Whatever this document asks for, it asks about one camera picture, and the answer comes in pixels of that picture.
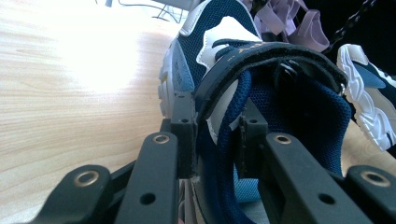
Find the cable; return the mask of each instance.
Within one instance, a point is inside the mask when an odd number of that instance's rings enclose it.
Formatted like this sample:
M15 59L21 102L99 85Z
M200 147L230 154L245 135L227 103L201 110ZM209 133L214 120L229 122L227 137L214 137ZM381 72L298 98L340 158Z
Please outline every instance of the cable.
M174 19L174 21L177 22L177 19L175 18L174 15L172 15L172 13L170 13L169 11L164 10L163 8L160 8L160 7L155 7L155 6L151 6L151 5L145 5L145 4L123 4L120 2L120 0L119 0L119 4L122 6L125 6L125 7L154 7L154 8L160 9L162 12L169 14L169 16L171 16Z

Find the screw hole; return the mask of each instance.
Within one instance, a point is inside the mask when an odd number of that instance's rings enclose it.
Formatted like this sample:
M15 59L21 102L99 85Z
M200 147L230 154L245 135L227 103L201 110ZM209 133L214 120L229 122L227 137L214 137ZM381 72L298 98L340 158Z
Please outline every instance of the screw hole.
M143 194L142 197L140 197L140 203L144 205L149 205L154 202L155 202L155 194L153 193L146 193Z
M280 144L285 144L285 145L291 143L291 139L288 138L288 137L285 136L285 135L277 135L277 136L275 137L275 140L276 140L278 143L280 143Z
M75 177L74 183L77 187L87 187L99 179L99 173L96 171L85 171Z
M361 177L369 182L370 184L387 188L390 186L390 181L381 174L372 171L363 171L361 172Z
M165 144L165 143L169 142L169 136L168 135L164 135L164 134L160 134L160 135L157 135L157 136L153 137L152 141L157 143L157 144Z
M328 194L321 193L321 194L319 194L318 197L323 203L335 204L335 199L332 196L328 195Z

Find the blue sneaker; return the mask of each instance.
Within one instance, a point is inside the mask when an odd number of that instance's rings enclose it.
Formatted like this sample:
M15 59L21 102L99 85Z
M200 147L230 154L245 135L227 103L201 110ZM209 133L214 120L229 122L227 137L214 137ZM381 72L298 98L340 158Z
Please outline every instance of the blue sneaker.
M396 80L369 62L359 45L343 45L337 65L348 76L346 98L365 135L382 151L396 144Z
M240 1L207 0L189 14L163 60L163 115L172 117L175 94L194 98L198 162L191 182L207 223L252 223L238 203L260 199L257 180L233 178L233 134L248 98L272 132L296 136L323 167L341 174L347 77L313 50L259 36Z

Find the wooden surface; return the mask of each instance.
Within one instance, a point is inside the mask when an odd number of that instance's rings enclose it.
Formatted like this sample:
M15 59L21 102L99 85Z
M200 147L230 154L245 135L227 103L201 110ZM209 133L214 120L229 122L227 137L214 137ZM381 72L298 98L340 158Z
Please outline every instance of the wooden surface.
M158 72L179 27L72 2L0 2L0 223L32 219L81 165L134 160L161 124ZM343 156L396 174L353 123Z

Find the shoe sole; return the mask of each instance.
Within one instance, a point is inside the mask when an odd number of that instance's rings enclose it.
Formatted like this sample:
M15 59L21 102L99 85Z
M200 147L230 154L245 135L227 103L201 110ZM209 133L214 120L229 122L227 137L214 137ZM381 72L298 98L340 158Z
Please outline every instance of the shoe sole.
M361 75L350 60L346 47L341 47L338 50L337 66L348 77L346 99L354 105L356 109L354 117L364 135L382 151L389 149L391 142L388 134L395 136L395 133L390 128L387 115L380 108L375 107L372 97L364 89Z
M163 66L159 74L161 84L158 85L158 98L161 100L160 108L163 116L167 119L172 117L173 108L171 105L175 102L175 90L172 81L172 51L173 44L171 44L163 58Z

